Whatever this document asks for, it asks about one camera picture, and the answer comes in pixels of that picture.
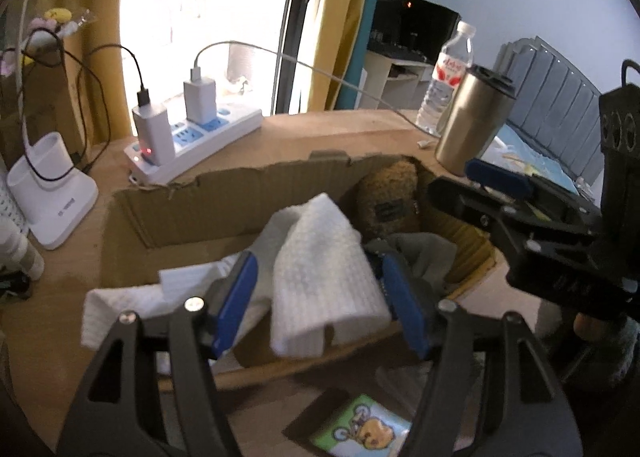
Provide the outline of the cartoon tissue pack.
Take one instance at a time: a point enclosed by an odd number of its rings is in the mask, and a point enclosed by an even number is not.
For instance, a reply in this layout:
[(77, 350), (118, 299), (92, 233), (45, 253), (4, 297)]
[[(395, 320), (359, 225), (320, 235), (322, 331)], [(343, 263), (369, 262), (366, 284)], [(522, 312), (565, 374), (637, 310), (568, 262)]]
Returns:
[(309, 442), (330, 456), (398, 456), (410, 428), (410, 421), (360, 394), (332, 414)]

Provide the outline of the cotton swab pack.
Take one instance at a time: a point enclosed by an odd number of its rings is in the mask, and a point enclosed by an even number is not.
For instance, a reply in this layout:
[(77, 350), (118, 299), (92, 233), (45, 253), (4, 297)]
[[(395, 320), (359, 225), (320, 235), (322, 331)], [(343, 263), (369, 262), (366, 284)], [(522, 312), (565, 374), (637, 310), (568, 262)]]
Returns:
[(375, 381), (408, 414), (414, 416), (432, 367), (432, 362), (394, 368), (378, 367)]

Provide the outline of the steel travel mug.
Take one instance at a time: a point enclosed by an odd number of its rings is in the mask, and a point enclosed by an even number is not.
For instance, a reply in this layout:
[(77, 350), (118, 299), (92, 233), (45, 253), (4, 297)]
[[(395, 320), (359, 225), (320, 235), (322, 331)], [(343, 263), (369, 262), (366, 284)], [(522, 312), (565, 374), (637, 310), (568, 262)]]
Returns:
[(465, 164), (486, 151), (515, 103), (513, 81), (477, 64), (462, 78), (440, 133), (435, 158), (442, 168), (464, 176)]

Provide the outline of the grey bed headboard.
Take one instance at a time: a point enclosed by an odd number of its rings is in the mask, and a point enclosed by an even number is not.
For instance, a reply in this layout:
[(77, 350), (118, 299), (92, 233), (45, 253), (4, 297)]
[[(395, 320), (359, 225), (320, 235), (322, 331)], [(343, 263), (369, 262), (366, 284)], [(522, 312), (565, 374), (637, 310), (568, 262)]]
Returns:
[(508, 125), (534, 151), (559, 162), (572, 179), (593, 184), (603, 171), (600, 91), (539, 37), (505, 44), (495, 64), (516, 100)]

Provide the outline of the white cloth in box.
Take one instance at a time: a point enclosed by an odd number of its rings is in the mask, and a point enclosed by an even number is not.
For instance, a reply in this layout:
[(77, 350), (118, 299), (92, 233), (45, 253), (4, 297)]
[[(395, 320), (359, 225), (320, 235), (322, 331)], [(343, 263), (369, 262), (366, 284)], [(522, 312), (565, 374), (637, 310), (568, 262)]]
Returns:
[[(248, 247), (258, 262), (258, 280), (243, 315), (235, 340), (241, 341), (270, 310), (273, 296), (273, 266), (288, 232), (299, 220), (302, 206), (284, 208), (270, 218), (262, 232)], [(153, 285), (90, 290), (84, 302), (80, 344), (96, 351), (118, 315), (133, 310), (145, 319), (175, 310), (192, 295), (204, 295), (214, 281), (228, 276), (238, 253), (204, 264), (162, 269), (160, 281)]]

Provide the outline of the grey cloth in box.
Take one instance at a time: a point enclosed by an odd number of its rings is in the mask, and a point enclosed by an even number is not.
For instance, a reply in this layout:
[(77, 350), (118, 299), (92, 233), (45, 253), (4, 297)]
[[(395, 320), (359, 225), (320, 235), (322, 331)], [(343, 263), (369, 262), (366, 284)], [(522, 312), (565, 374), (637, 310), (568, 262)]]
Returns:
[(458, 247), (442, 236), (424, 232), (396, 233), (372, 239), (363, 248), (375, 253), (399, 253), (411, 274), (426, 281), (437, 298), (445, 298), (454, 290), (454, 285), (447, 284), (445, 279), (454, 265)]

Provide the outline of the brown plush toy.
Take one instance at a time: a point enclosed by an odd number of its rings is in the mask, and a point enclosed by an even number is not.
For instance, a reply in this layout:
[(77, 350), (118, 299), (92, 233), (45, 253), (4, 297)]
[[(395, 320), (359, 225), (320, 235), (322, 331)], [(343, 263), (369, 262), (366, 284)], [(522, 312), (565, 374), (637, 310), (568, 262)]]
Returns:
[(357, 185), (358, 228), (367, 239), (420, 231), (416, 166), (399, 160), (365, 176)]

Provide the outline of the clear water bottle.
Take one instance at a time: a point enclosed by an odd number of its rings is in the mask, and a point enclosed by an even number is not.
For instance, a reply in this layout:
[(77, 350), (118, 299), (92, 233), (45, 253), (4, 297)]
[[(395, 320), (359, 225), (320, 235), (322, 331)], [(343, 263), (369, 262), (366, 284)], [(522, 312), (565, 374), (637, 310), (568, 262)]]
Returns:
[(419, 108), (416, 125), (439, 138), (442, 126), (438, 123), (468, 68), (473, 64), (472, 39), (476, 28), (464, 21), (457, 24), (456, 32), (440, 49), (424, 99)]

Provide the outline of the brown cardboard box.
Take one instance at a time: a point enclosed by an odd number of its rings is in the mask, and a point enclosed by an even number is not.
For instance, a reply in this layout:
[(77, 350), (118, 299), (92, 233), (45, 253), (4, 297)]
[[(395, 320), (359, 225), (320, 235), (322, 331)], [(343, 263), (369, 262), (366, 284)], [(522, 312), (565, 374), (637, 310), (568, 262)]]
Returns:
[[(352, 220), (356, 217), (356, 186), (369, 173), (400, 162), (418, 164), (424, 185), (435, 174), (419, 159), (399, 154), (350, 157), (340, 151), (316, 151), (307, 160), (278, 162), (262, 168), (210, 171), (183, 183), (138, 186), (113, 194), (103, 221), (100, 284), (117, 289), (156, 284), (161, 269), (214, 262), (248, 247), (273, 212), (299, 205), (326, 192)], [(474, 287), (496, 264), (496, 251), (479, 229), (438, 211), (425, 211), (421, 228), (451, 240), (458, 248), (447, 284), (461, 286), (453, 295)], [(392, 324), (369, 338), (328, 347), (315, 359), (278, 359), (267, 347), (267, 333), (259, 324), (255, 336), (234, 353), (239, 370), (215, 378), (221, 390), (231, 390), (279, 379), (316, 366), (329, 365), (370, 344), (399, 333)]]

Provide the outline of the black monitor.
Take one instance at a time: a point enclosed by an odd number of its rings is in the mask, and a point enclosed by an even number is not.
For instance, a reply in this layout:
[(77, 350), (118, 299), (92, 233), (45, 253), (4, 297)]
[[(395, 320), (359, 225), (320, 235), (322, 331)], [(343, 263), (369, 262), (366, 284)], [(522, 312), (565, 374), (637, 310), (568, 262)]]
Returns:
[(460, 14), (426, 0), (378, 0), (368, 50), (394, 60), (434, 64)]

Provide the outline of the white pill bottle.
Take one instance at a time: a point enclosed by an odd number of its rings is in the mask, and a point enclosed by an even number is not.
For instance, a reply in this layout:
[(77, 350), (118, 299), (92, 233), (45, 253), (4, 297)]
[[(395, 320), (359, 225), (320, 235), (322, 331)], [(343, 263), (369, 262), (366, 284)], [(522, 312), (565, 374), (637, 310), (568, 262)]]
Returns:
[(16, 224), (5, 217), (0, 225), (0, 257), (2, 269), (21, 271), (32, 281), (39, 281), (44, 261), (35, 246), (21, 233)]

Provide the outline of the white desk lamp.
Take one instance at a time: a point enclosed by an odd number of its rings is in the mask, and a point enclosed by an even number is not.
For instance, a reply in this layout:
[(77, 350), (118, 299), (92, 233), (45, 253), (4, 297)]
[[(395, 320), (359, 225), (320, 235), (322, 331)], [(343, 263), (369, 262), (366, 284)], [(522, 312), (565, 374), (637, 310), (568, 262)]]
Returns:
[(48, 21), (26, 23), (29, 0), (23, 0), (14, 46), (14, 79), (17, 116), (20, 119), (23, 155), (6, 177), (9, 190), (40, 246), (60, 248), (98, 199), (98, 185), (81, 172), (58, 131), (35, 142), (29, 139), (26, 117), (27, 60), (38, 66), (64, 69), (67, 51), (63, 39)]

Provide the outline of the white power strip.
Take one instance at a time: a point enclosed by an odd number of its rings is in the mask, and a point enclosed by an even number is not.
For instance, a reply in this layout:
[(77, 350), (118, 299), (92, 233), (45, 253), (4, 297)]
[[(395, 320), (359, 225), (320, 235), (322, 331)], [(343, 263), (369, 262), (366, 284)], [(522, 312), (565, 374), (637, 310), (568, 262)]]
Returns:
[(188, 119), (178, 122), (171, 127), (175, 158), (168, 164), (151, 164), (142, 156), (138, 141), (124, 149), (130, 169), (129, 180), (134, 184), (169, 183), (261, 126), (262, 112), (243, 108), (221, 108), (217, 117), (205, 125)]

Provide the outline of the yellow curtain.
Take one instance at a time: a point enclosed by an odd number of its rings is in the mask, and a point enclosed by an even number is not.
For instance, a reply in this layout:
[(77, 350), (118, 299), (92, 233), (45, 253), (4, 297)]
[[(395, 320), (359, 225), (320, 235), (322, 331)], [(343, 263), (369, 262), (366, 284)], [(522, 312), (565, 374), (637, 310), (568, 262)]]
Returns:
[(338, 83), (349, 66), (366, 0), (320, 0), (307, 110), (333, 110)]

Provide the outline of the bag of plush toys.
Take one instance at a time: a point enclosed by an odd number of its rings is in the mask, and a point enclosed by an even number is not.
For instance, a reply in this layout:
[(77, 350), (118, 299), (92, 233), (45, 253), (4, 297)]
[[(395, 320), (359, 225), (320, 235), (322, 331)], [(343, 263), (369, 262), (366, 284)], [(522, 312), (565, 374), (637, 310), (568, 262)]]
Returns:
[(1, 14), (2, 78), (14, 73), (14, 42), (20, 34), (23, 51), (33, 58), (56, 48), (51, 34), (64, 39), (96, 20), (96, 14), (77, 0), (27, 0), (24, 17), (21, 4), (13, 0)]

